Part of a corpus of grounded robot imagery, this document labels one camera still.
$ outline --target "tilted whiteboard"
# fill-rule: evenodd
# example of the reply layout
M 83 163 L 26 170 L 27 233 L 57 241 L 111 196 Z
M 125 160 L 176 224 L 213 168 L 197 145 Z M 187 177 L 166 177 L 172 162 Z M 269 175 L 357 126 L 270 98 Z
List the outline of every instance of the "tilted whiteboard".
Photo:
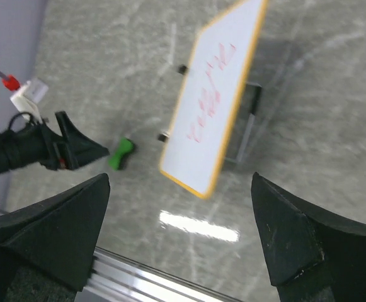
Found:
M 237 3 L 211 21 L 193 47 L 160 170 L 200 198 L 215 189 L 266 4 Z

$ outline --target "red handwritten text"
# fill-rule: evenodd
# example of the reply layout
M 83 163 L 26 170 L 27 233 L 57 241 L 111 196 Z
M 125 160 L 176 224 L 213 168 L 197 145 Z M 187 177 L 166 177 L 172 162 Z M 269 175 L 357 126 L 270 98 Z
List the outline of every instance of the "red handwritten text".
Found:
M 226 52 L 225 46 L 219 44 L 219 56 L 214 56 L 210 62 L 207 62 L 205 74 L 207 75 L 210 89 L 202 87 L 201 96 L 198 99 L 198 107 L 200 110 L 197 120 L 191 122 L 190 130 L 187 137 L 190 140 L 194 140 L 197 143 L 202 141 L 202 134 L 207 125 L 207 118 L 213 118 L 217 112 L 218 105 L 220 104 L 220 92 L 217 89 L 212 72 L 216 69 L 223 71 L 225 67 L 231 61 L 234 53 L 236 52 L 235 46 L 230 44 L 228 51 Z

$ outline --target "board stand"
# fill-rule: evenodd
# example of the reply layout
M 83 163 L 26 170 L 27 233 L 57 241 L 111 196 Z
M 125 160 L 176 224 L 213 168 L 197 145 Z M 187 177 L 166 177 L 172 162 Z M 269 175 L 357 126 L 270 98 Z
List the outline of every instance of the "board stand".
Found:
M 177 72 L 179 74 L 184 75 L 184 74 L 186 74 L 187 71 L 188 71 L 188 67 L 186 65 L 180 65 L 177 68 Z M 262 91 L 263 91 L 263 88 L 261 87 L 261 85 L 259 85 L 257 83 L 253 83 L 253 82 L 246 82 L 246 89 L 249 89 L 249 88 L 252 88 L 252 90 L 254 91 L 253 95 L 250 96 L 248 99 L 242 100 L 242 103 L 247 102 L 247 101 L 249 102 L 249 109 L 248 109 L 248 112 L 246 112 L 246 114 L 248 115 L 246 128 L 244 129 L 244 133 L 240 139 L 240 144 L 239 144 L 239 148 L 237 150 L 236 156 L 225 157 L 225 161 L 232 162 L 234 164 L 241 163 L 243 160 L 243 157 L 245 155 L 246 148 L 248 146 L 248 142 L 250 139 L 251 129 L 253 128 L 253 125 L 254 125 L 256 112 L 257 112 L 258 105 L 260 103 L 260 99 L 261 99 L 261 95 L 262 95 Z M 157 136 L 157 140 L 159 140 L 161 142 L 166 142 L 168 138 L 169 138 L 168 130 L 162 131 Z

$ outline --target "marble pattern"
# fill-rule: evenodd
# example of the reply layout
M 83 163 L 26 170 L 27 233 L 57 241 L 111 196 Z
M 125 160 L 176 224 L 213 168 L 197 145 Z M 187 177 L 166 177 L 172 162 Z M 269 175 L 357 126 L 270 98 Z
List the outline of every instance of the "marble pattern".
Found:
M 50 85 L 42 113 L 53 121 L 64 109 L 87 136 L 114 149 L 129 135 L 140 151 L 123 172 L 103 160 L 78 172 L 16 171 L 8 209 L 105 171 L 112 193 L 100 247 L 251 302 L 278 301 L 251 209 L 254 171 L 366 223 L 363 0 L 270 0 L 250 76 L 265 93 L 245 163 L 224 167 L 208 201 L 158 172 L 156 135 L 181 84 L 174 67 L 232 2 L 51 0 L 36 64 Z

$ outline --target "green block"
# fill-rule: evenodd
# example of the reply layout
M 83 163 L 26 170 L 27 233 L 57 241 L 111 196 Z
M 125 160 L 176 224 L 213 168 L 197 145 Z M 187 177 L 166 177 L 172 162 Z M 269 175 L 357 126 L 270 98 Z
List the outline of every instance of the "green block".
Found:
M 108 160 L 108 164 L 114 170 L 123 170 L 127 165 L 129 155 L 135 151 L 135 144 L 126 137 L 121 138 L 114 155 Z

